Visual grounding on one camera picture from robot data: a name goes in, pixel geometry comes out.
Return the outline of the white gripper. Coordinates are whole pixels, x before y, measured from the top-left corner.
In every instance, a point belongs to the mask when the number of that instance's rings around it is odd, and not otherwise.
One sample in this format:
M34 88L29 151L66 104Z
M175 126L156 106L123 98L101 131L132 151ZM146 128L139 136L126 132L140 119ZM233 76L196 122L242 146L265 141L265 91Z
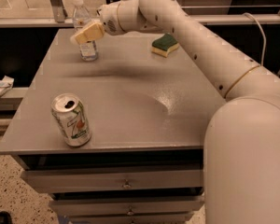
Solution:
M110 35L120 35L121 27L118 19L119 3L101 5L98 8L98 14L101 22L90 21L86 24L75 23L75 33L70 37L74 45L81 45L90 41L101 39L105 31Z

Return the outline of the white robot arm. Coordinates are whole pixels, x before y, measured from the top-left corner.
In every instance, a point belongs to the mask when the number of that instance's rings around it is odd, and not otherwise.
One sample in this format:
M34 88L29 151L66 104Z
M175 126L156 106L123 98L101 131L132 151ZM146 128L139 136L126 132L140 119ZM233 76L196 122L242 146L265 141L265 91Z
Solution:
M176 0L102 7L76 44L130 31L170 33L226 99L204 138L206 224L280 224L280 78L198 23Z

